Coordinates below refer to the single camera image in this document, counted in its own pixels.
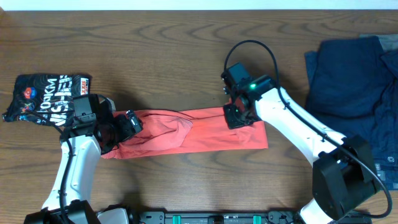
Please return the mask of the red soccer t-shirt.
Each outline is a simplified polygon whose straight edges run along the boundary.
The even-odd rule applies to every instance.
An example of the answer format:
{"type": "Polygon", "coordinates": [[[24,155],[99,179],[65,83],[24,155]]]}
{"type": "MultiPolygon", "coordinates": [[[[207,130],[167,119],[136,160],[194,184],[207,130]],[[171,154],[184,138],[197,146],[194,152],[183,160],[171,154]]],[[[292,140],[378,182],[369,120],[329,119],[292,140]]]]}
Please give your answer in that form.
{"type": "Polygon", "coordinates": [[[143,130],[102,155],[103,159],[268,148],[263,121],[229,129],[222,107],[139,110],[136,115],[143,122],[143,130]]]}

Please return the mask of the black printed shirt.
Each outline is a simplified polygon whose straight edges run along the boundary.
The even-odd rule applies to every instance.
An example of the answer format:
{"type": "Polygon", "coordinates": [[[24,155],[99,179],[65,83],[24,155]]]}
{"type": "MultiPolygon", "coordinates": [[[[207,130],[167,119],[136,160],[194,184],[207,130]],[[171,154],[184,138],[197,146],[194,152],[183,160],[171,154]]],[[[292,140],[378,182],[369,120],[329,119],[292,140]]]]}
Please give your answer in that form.
{"type": "Polygon", "coordinates": [[[48,122],[27,113],[33,111],[56,126],[68,126],[74,115],[73,99],[90,92],[90,81],[91,76],[82,73],[19,75],[14,84],[13,99],[2,119],[47,126],[48,122]]]}

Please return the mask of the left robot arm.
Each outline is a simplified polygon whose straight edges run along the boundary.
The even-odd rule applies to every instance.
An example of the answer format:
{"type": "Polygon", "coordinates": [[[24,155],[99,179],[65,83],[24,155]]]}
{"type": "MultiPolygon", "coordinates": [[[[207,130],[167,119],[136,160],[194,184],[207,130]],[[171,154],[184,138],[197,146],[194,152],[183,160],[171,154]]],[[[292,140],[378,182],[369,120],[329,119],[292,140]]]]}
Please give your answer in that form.
{"type": "Polygon", "coordinates": [[[73,122],[60,132],[62,159],[53,189],[25,223],[139,223],[124,206],[95,212],[90,197],[100,157],[141,132],[142,121],[133,110],[115,116],[114,103],[102,95],[78,96],[73,103],[73,122]]]}

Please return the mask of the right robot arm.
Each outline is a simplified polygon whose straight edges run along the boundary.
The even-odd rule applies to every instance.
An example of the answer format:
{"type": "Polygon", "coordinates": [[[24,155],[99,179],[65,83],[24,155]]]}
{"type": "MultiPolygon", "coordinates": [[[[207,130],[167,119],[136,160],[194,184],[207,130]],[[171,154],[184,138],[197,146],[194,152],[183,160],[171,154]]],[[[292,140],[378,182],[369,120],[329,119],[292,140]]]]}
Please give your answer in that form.
{"type": "Polygon", "coordinates": [[[221,74],[231,103],[224,106],[230,129],[265,121],[280,131],[312,167],[313,199],[299,215],[304,223],[330,223],[347,217],[380,191],[369,143],[321,123],[267,75],[250,76],[241,63],[221,74]]]}

